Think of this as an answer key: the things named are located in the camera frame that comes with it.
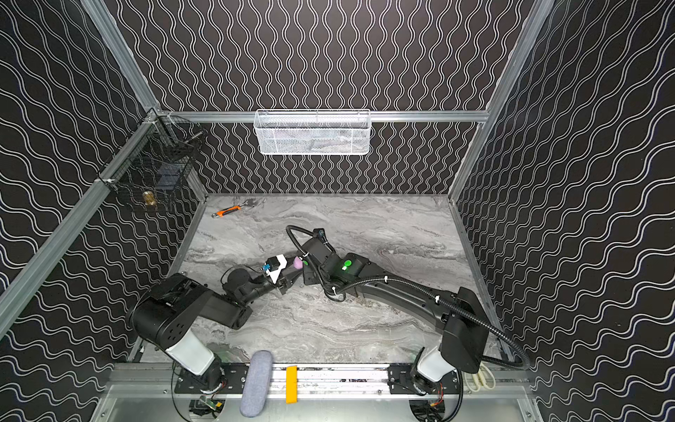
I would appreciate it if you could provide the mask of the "yellow tape strip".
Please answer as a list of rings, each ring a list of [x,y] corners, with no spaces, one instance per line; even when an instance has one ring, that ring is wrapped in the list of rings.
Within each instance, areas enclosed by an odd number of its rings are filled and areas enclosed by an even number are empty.
[[[296,404],[298,402],[298,367],[290,366],[286,368],[286,403]]]

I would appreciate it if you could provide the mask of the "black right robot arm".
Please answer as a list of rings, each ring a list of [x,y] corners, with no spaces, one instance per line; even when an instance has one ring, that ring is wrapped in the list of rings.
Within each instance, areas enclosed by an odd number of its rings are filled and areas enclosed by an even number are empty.
[[[339,256],[321,237],[301,245],[300,254],[332,300],[362,297],[388,304],[434,327],[441,336],[435,351],[418,361],[418,374],[438,381],[445,367],[476,374],[489,337],[487,315],[476,293],[430,288],[397,276],[364,256]]]

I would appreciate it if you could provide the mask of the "grey foam roller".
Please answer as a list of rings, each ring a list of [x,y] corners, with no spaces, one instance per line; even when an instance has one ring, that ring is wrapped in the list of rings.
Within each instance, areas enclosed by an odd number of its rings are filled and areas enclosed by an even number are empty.
[[[251,357],[244,390],[240,403],[240,413],[246,418],[255,418],[262,413],[274,373],[274,357],[267,350],[254,353]]]

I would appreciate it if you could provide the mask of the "brass fitting in basket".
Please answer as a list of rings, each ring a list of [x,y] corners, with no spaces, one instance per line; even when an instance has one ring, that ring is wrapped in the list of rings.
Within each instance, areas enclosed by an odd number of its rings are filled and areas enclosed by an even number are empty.
[[[156,207],[156,205],[158,205],[156,195],[152,191],[144,191],[142,193],[142,199],[146,207]]]

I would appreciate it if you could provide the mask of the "white handled scissors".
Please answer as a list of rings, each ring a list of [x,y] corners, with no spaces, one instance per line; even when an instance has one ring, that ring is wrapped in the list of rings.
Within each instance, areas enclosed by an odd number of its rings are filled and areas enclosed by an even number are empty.
[[[497,380],[493,372],[484,363],[480,364],[476,374],[468,374],[464,376],[464,379],[466,388],[471,393],[482,390],[494,390],[497,387]]]

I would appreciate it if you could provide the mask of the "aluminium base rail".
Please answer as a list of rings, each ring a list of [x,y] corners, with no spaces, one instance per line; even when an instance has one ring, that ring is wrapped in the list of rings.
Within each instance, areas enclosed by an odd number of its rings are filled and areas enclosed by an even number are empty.
[[[492,366],[496,386],[470,392],[470,398],[524,398],[526,371]],[[409,364],[299,364],[297,398],[394,400],[419,399]],[[197,398],[203,393],[186,376],[172,372],[170,363],[119,364],[105,391],[116,398]]]

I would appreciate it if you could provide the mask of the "white mesh wall basket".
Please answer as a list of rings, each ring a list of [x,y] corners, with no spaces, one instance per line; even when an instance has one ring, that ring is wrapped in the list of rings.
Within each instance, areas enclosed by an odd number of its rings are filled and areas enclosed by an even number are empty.
[[[258,147],[264,155],[365,155],[370,151],[370,121],[280,123],[276,118],[253,123]]]

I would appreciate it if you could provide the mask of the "aluminium left side rail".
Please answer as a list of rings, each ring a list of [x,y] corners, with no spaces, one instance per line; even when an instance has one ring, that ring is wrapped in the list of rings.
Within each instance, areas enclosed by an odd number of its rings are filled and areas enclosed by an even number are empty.
[[[135,132],[93,181],[47,241],[38,249],[10,286],[1,295],[1,334],[5,335],[21,312],[47,280],[110,193],[109,186],[121,177],[146,144],[147,133],[155,128],[158,112],[150,109]]]

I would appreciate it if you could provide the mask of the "aluminium corner post right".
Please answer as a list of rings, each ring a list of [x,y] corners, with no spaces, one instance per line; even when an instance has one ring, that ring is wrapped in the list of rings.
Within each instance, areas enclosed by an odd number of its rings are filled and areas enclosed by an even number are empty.
[[[487,143],[489,135],[506,105],[509,94],[527,61],[527,58],[532,52],[537,36],[543,25],[546,23],[554,5],[554,0],[534,1],[528,17],[521,28],[519,38],[515,43],[513,51],[504,67],[499,81],[497,82],[497,86],[490,102],[488,103],[486,109],[487,119],[477,128],[476,133],[469,144],[467,153],[462,160],[462,164],[455,176],[455,181],[449,191],[449,200],[451,203],[455,204],[458,202],[462,190],[469,179],[469,175],[471,174],[483,147]]]

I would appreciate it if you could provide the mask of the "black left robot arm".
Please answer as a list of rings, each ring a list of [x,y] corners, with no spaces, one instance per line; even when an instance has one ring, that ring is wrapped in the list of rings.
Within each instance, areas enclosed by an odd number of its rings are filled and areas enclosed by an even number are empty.
[[[217,293],[207,285],[174,274],[152,288],[130,311],[128,322],[142,339],[160,348],[184,371],[217,384],[220,359],[192,331],[197,318],[232,330],[241,329],[252,314],[251,304],[268,293],[286,293],[304,273],[290,266],[270,271],[235,266],[223,274]]]

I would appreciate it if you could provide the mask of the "aluminium corner post left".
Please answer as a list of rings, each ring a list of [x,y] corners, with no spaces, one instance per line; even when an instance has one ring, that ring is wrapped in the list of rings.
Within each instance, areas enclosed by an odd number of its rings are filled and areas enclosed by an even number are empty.
[[[121,74],[128,81],[137,100],[146,110],[158,111],[160,103],[151,91],[148,80],[135,61],[134,55],[126,43],[116,20],[110,14],[107,5],[101,0],[83,0],[81,2],[90,20],[96,26],[99,35],[120,67]]]

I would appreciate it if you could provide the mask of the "aluminium corner post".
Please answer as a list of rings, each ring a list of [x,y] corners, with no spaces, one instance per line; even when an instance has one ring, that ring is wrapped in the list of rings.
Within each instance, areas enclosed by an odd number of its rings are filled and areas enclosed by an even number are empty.
[[[151,91],[148,80],[135,61],[134,55],[126,43],[116,20],[110,14],[107,5],[101,0],[83,0],[81,2],[90,20],[96,26],[99,35],[120,67],[121,74],[128,81],[137,100],[146,110],[158,111],[160,103]]]
[[[487,143],[489,135],[506,105],[509,94],[527,61],[527,58],[532,52],[537,36],[543,25],[546,23],[554,5],[554,0],[534,1],[528,17],[521,28],[519,38],[515,43],[513,51],[504,67],[499,81],[497,82],[497,86],[490,102],[488,103],[486,109],[487,119],[477,128],[476,133],[469,144],[467,153],[462,160],[462,164],[455,176],[455,181],[449,191],[449,200],[451,203],[455,204],[458,202],[462,190],[469,179],[469,175],[471,174],[483,147]]]

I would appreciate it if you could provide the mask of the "aluminium horizontal back rail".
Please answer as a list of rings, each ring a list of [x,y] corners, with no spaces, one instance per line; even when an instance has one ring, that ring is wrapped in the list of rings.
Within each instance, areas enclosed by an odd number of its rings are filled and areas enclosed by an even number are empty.
[[[276,118],[280,123],[317,121],[389,122],[478,122],[488,120],[487,111],[369,111],[369,110],[258,110],[255,112],[161,112],[162,115],[196,123],[254,123]]]

